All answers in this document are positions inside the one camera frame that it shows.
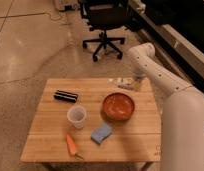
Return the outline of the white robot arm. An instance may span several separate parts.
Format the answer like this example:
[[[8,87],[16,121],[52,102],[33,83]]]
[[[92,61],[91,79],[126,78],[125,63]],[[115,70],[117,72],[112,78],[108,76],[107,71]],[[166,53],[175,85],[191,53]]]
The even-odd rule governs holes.
[[[167,95],[163,104],[161,171],[204,171],[204,93],[153,57],[152,43],[131,47],[137,77],[145,74]]]

